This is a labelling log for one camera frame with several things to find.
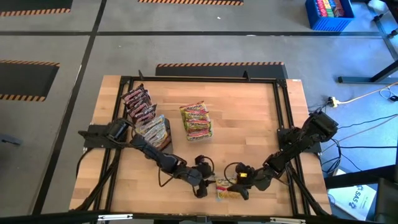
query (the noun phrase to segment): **wooden tabletop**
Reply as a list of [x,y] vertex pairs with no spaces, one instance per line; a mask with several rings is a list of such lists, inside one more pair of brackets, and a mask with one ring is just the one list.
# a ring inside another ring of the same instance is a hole
[[[104,76],[99,91],[94,124],[111,121],[120,76]],[[269,154],[278,151],[276,129],[279,124],[272,85],[260,83],[200,83],[200,82],[142,82],[157,103],[157,114],[170,120],[173,153],[189,166],[203,154],[215,162],[216,176],[222,176],[231,162],[243,162],[258,168]],[[308,118],[302,82],[287,80],[292,114],[296,126]],[[188,142],[185,137],[179,106],[204,100],[213,121],[214,135],[200,142]],[[284,122],[287,117],[284,107]],[[79,206],[98,182],[104,149],[92,150],[81,162],[70,208]],[[326,187],[319,159],[309,153],[300,155],[305,184],[318,203],[330,213]],[[215,185],[208,187],[208,196],[198,199],[189,184],[172,180],[160,188],[158,167],[138,150],[125,148],[121,153],[118,176],[112,201],[112,212],[177,213],[184,215],[280,215],[291,216],[288,187],[276,180],[264,192],[249,190],[249,200],[217,200]],[[227,171],[233,175],[234,169]],[[168,176],[161,175],[164,182]],[[302,201],[296,186],[299,211]],[[104,208],[104,190],[100,208]]]

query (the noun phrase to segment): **colorful items in bin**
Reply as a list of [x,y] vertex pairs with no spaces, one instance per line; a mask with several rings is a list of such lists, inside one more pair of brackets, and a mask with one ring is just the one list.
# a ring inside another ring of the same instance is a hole
[[325,5],[323,4],[323,0],[317,0],[317,3],[315,5],[318,6],[320,15],[322,17],[328,17],[328,13],[326,11]]
[[155,118],[156,105],[152,104],[149,92],[144,88],[144,84],[123,94],[121,98],[124,100],[127,113],[134,124],[142,125],[142,123]]
[[335,2],[335,8],[333,9],[333,13],[335,14],[335,17],[344,17],[345,12],[343,9],[343,6],[341,5],[340,0],[334,0]]
[[333,10],[331,9],[331,6],[329,4],[329,0],[323,0],[323,5],[325,6],[328,17],[334,17]]
[[172,141],[170,122],[160,115],[142,126],[135,128],[135,132],[158,150],[163,150]]
[[340,0],[316,0],[318,14],[322,17],[343,17],[344,10]]
[[211,121],[204,101],[180,107],[188,141],[212,137]]

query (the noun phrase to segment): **gray floor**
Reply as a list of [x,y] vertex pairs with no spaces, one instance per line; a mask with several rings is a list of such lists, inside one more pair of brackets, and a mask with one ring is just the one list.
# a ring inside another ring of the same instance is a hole
[[[100,30],[228,30],[310,32],[303,0],[245,1],[244,7],[139,4],[108,1]],[[91,30],[100,1],[75,0],[71,14],[0,18],[0,30]],[[356,20],[345,31],[377,31],[364,4],[353,5]],[[44,166],[72,90],[88,37],[0,37],[0,59],[60,62],[61,67],[44,103],[0,101],[2,131],[24,140],[20,147],[0,145],[0,217],[29,213]],[[289,78],[302,79],[309,106],[328,96],[340,101],[380,85],[337,84],[340,75],[368,77],[393,59],[381,37],[97,37],[62,147],[45,213],[68,210],[75,184],[75,166],[83,139],[78,130],[90,123],[103,75],[154,75],[158,63],[281,61]],[[397,113],[398,105],[378,93],[328,114],[341,126]],[[342,129],[341,139],[370,125]],[[397,144],[398,120],[355,136],[344,146]],[[344,149],[362,169],[395,162],[393,149]],[[331,148],[322,156],[337,155]],[[347,160],[341,167],[355,171]]]

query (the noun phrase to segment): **metal bracket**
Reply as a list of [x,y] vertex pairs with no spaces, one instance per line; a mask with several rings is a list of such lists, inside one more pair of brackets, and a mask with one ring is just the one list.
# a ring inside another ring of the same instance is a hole
[[132,219],[132,214],[98,215],[98,221],[127,220],[127,219]]
[[144,75],[142,74],[141,70],[138,70],[138,75],[141,81],[144,81]]
[[305,224],[305,220],[299,220],[295,218],[274,218],[271,217],[272,223],[282,223],[282,224]]
[[282,88],[287,88],[286,79],[277,79],[276,83],[278,83]]
[[129,83],[130,79],[131,79],[131,77],[122,76],[120,78],[120,85],[125,85],[125,84]]
[[243,76],[242,77],[245,78],[248,82],[251,82],[250,75],[248,74],[248,71],[245,70],[243,72]]
[[207,216],[205,216],[205,215],[200,215],[200,216],[197,216],[197,220],[196,220],[198,223],[206,223],[208,220],[207,220]]
[[[86,140],[84,143],[85,148],[108,148],[115,149],[120,148],[120,145],[110,141],[105,137],[106,130],[109,125],[97,125],[93,124],[88,126],[87,131],[79,131],[78,133]],[[124,133],[121,137],[121,141],[126,141],[127,133]]]

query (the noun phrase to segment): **blue crate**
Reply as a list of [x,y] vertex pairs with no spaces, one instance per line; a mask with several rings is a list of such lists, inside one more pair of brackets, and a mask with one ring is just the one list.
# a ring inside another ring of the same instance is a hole
[[349,0],[340,0],[340,2],[345,12],[344,17],[322,17],[318,13],[317,0],[307,0],[305,7],[307,8],[311,29],[335,32],[343,31],[354,20],[355,16]]

